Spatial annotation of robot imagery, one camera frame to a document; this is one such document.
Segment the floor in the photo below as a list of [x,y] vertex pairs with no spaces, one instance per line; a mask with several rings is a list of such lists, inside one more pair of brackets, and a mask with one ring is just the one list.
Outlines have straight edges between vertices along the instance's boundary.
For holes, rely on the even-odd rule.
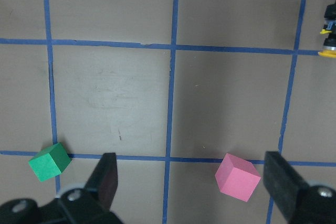
[[[334,0],[0,0],[0,204],[43,205],[118,155],[125,223],[285,223],[262,182],[219,192],[226,153],[279,150],[336,186],[336,60],[317,56]],[[28,160],[62,142],[40,183]]]

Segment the cube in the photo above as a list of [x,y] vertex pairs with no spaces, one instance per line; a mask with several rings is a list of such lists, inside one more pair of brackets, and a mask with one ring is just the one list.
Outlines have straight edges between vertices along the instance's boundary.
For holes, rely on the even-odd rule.
[[216,172],[219,190],[247,202],[257,187],[261,176],[253,164],[227,153]]
[[57,143],[37,153],[29,160],[29,165],[37,178],[43,182],[61,174],[70,162],[71,159],[63,145]]

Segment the screw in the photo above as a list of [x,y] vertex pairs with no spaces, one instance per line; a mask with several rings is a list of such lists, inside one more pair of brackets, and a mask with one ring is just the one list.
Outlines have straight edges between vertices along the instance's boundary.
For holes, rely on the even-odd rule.
[[68,200],[75,201],[79,199],[81,196],[81,191],[79,189],[75,189],[71,194],[68,195]]
[[332,191],[327,187],[319,187],[319,189],[317,189],[317,192],[322,197],[325,197],[325,198],[331,198],[332,197]]
[[12,211],[15,212],[15,213],[21,212],[26,207],[27,207],[27,201],[26,200],[20,200],[20,202],[12,208]]

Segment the pink cube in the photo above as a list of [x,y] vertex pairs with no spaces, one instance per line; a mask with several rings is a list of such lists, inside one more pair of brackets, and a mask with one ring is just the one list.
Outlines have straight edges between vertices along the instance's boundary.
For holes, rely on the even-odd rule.
[[219,190],[247,202],[260,181],[253,164],[227,153],[216,172]]

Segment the green cube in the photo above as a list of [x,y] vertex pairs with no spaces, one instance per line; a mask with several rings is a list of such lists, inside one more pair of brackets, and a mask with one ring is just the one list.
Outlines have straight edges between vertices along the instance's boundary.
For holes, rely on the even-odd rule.
[[37,178],[42,182],[60,175],[70,162],[71,159],[63,145],[58,143],[37,153],[29,160],[29,165]]

